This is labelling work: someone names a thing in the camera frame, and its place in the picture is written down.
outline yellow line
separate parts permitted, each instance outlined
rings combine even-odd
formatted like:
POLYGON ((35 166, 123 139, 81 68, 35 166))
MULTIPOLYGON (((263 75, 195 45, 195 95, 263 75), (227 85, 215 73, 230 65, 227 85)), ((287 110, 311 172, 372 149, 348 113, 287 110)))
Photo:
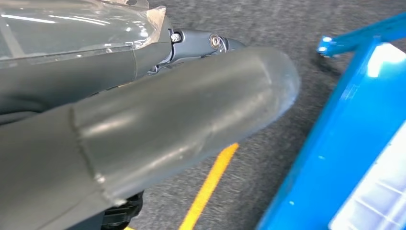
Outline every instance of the yellow line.
POLYGON ((190 207, 188 213, 185 216, 179 230, 193 230, 194 225, 199 219, 200 214, 203 212, 204 207, 209 201, 214 189, 217 187, 227 165, 230 163, 231 158, 238 149, 238 144, 235 143, 230 147, 224 149, 217 157, 212 169, 204 181, 204 184, 200 188, 199 193, 192 206, 190 207))

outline blue stand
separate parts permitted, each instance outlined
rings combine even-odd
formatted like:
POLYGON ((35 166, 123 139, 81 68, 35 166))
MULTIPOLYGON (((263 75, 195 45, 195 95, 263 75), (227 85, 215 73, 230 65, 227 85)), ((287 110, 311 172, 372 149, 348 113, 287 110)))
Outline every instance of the blue stand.
POLYGON ((318 52, 354 57, 257 230, 326 230, 406 120, 406 13, 334 38, 318 52))

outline hex bolt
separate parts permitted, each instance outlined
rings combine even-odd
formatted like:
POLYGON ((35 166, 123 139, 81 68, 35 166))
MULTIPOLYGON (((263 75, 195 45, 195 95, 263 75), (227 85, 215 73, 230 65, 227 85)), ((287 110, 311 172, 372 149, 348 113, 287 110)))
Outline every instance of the hex bolt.
POLYGON ((218 49, 219 48, 219 46, 220 46, 220 38, 217 35, 215 35, 215 34, 210 35, 210 46, 213 49, 218 49))
POLYGON ((182 40, 182 36, 178 33, 174 33, 170 35, 170 40, 171 42, 175 43, 175 42, 180 42, 182 40))

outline plastic film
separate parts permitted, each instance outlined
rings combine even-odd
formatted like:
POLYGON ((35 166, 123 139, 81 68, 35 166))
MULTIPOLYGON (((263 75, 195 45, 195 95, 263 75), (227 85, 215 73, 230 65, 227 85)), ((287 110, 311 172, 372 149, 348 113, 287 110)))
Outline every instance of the plastic film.
POLYGON ((0 68, 140 49, 159 40, 166 13, 100 0, 8 0, 0 10, 0 68))

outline blue cart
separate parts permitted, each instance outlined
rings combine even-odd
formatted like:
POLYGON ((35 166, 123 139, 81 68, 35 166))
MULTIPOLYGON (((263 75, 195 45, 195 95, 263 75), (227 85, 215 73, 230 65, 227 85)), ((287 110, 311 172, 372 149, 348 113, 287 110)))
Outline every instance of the blue cart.
POLYGON ((404 37, 406 13, 322 37, 319 54, 354 56, 258 230, 405 228, 404 37))

